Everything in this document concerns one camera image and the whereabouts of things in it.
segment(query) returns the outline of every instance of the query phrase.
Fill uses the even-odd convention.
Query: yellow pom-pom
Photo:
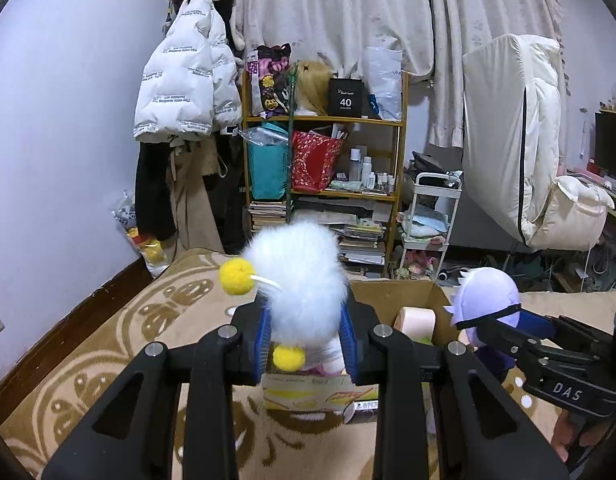
[[[255,269],[248,260],[233,258],[219,267],[219,282],[222,288],[233,296],[250,292],[255,282],[250,277]]]
[[[272,352],[272,362],[284,372],[296,372],[306,362],[306,352],[301,348],[278,346]]]

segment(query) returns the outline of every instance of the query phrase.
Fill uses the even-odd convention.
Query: plush doll
[[[424,276],[434,272],[437,259],[427,256],[426,251],[408,251],[404,263],[413,274]]]
[[[453,304],[445,307],[453,315],[452,325],[462,329],[479,317],[505,313],[505,309],[509,309],[516,312],[498,319],[509,326],[517,327],[521,300],[517,285],[505,272],[494,267],[480,267],[462,272],[459,282],[460,286],[452,299]],[[470,344],[476,348],[475,355],[502,383],[508,370],[515,365],[515,360],[480,341],[476,327],[466,328],[466,335]]]
[[[224,263],[219,280],[229,294],[246,294],[258,283],[270,309],[278,346],[273,362],[286,372],[344,369],[338,330],[347,279],[332,232],[312,222],[264,229],[241,258]]]

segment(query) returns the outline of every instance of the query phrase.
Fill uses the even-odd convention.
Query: black screen
[[[595,164],[616,178],[616,114],[596,114]]]

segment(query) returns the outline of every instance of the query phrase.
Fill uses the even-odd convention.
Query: white cart
[[[422,186],[420,184],[421,179],[425,177],[429,177],[429,176],[434,177],[434,178],[443,179],[446,182],[451,182],[451,181],[454,182],[458,180],[459,188],[451,189],[445,186],[440,186],[440,187]],[[405,233],[402,234],[403,253],[402,253],[402,260],[400,261],[400,264],[399,264],[399,268],[400,269],[403,268],[403,263],[406,259],[406,251],[408,250],[413,249],[413,250],[420,250],[420,251],[440,252],[441,258],[439,260],[439,263],[437,264],[437,269],[435,270],[435,277],[434,277],[434,281],[436,282],[437,277],[439,275],[439,270],[441,269],[441,265],[444,263],[444,258],[446,257],[446,251],[448,250],[448,247],[450,245],[448,242],[450,241],[450,235],[453,232],[454,217],[457,214],[457,205],[459,204],[459,199],[462,195],[462,183],[461,183],[461,180],[458,179],[456,176],[447,175],[443,173],[419,173],[415,181],[413,181],[411,176],[406,174],[404,175],[403,183],[408,189],[412,191],[413,196],[412,196],[412,203],[410,204],[410,207],[408,208],[408,211],[406,212],[406,218],[404,222],[404,227],[406,227],[407,230],[405,231]],[[453,214],[450,218],[450,225],[448,227],[448,232],[446,233],[445,243],[431,244],[428,242],[420,242],[408,236],[410,233],[410,228],[412,226],[412,215],[415,209],[415,204],[417,203],[417,195],[441,196],[441,197],[446,197],[446,198],[450,198],[454,200]]]

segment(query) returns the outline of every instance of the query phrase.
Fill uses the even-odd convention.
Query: masking tape
[[[430,308],[404,306],[397,314],[394,327],[413,341],[431,339],[435,329],[435,311]]]

